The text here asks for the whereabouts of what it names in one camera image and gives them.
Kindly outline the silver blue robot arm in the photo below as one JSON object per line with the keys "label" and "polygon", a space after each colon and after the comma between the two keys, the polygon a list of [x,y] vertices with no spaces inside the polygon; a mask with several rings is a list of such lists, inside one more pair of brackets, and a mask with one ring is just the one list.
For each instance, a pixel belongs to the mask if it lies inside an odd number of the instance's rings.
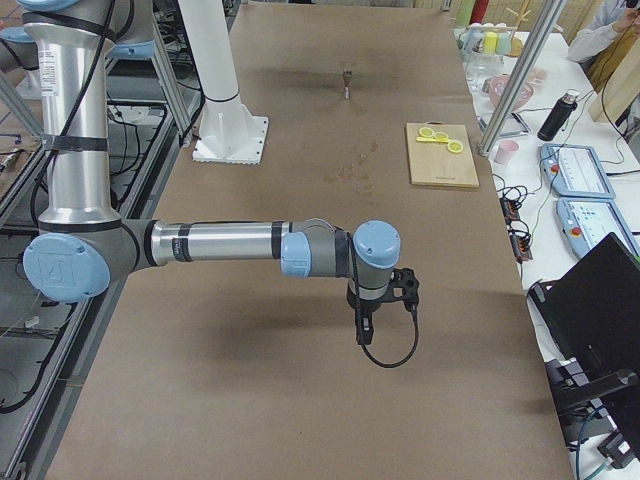
{"label": "silver blue robot arm", "polygon": [[47,208],[27,246],[24,271],[52,300],[81,302],[112,283],[171,261],[274,259],[284,274],[348,282],[356,340],[370,345],[374,312],[402,302],[418,310],[419,283],[397,265],[400,237],[371,220],[346,232],[299,222],[130,221],[111,203],[105,59],[158,50],[148,1],[26,1],[23,24],[38,52],[47,156]]}

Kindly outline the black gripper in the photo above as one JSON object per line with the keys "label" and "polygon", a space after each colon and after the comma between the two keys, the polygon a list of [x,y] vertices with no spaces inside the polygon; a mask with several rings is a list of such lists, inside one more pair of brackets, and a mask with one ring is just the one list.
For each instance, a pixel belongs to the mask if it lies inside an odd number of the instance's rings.
{"label": "black gripper", "polygon": [[373,314],[383,305],[402,302],[404,308],[411,314],[414,323],[414,343],[418,343],[419,327],[417,310],[419,304],[419,281],[414,271],[409,268],[394,269],[388,286],[381,297],[366,300],[361,293],[356,293],[355,287],[347,288],[347,302],[355,312],[356,343],[370,345],[374,335]]}

